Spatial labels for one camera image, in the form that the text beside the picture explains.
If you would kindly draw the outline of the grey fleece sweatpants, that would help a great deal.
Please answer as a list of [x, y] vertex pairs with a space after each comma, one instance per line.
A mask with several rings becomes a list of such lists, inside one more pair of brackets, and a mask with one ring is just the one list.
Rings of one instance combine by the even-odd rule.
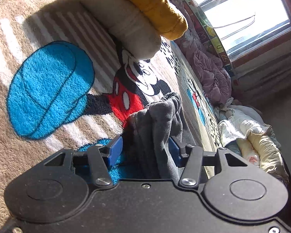
[[145, 178], [179, 180], [179, 169], [169, 152], [168, 140], [170, 136], [182, 136], [181, 111], [180, 95], [170, 92], [129, 116], [133, 133], [131, 149]]

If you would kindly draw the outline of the pink floral duvet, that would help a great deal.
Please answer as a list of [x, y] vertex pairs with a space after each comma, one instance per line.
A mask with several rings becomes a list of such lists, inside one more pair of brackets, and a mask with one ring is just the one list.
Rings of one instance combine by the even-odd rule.
[[247, 139], [237, 139], [236, 143], [240, 149], [242, 157], [255, 166], [260, 166], [260, 157], [252, 144]]

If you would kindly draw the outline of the cream yellow duvet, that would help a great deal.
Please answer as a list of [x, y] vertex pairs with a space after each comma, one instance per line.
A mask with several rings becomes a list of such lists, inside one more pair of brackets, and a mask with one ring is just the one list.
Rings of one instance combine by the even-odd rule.
[[250, 134], [246, 139], [259, 154], [259, 168], [287, 185], [289, 175], [285, 170], [282, 155], [271, 138], [267, 135]]

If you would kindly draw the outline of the Mickey Mouse plush blanket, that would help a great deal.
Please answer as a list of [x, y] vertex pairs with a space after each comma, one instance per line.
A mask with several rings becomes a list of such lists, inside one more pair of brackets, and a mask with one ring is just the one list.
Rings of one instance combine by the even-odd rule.
[[168, 92], [181, 95], [194, 142], [221, 146], [213, 107], [175, 42], [136, 61], [79, 0], [0, 0], [0, 228], [11, 180], [63, 148], [109, 142]]

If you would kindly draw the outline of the purple crumpled quilt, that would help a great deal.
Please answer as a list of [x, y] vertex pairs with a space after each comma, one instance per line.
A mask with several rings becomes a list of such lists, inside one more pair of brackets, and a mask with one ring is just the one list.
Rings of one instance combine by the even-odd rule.
[[197, 18], [190, 16], [182, 0], [169, 0], [185, 16], [188, 30], [175, 40], [191, 65], [203, 90], [212, 104], [225, 104], [231, 97], [232, 87], [228, 72], [219, 57], [208, 52], [202, 43], [204, 33], [196, 31]]

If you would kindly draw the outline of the cream folded sweater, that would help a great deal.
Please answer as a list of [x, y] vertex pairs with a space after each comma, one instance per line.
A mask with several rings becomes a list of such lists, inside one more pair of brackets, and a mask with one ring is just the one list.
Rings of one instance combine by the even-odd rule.
[[150, 21], [128, 0], [80, 0], [89, 12], [137, 59], [151, 59], [161, 37]]

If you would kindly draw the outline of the colourful alphabet play mat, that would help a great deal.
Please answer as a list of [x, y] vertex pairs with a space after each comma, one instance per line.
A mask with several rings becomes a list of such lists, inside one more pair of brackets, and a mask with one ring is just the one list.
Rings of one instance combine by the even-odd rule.
[[234, 89], [239, 87], [239, 81], [236, 77], [233, 65], [225, 51], [222, 42], [212, 27], [207, 16], [201, 9], [201, 6], [196, 0], [182, 0], [185, 10], [190, 15], [195, 30], [199, 35], [201, 42], [204, 44], [208, 52], [219, 57], [223, 63], [224, 69], [228, 72], [231, 77], [232, 87]]

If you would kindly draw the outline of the window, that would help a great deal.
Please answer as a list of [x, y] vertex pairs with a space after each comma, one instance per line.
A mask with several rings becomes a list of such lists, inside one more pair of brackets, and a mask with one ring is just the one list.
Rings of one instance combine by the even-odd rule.
[[230, 61], [291, 31], [285, 0], [192, 0], [218, 36]]

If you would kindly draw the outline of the yellow folded sweater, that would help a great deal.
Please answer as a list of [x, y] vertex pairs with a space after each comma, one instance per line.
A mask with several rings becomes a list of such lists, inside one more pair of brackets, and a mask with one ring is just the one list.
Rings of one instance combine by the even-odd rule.
[[152, 23], [157, 32], [168, 40], [183, 36], [188, 29], [185, 16], [169, 0], [129, 0]]

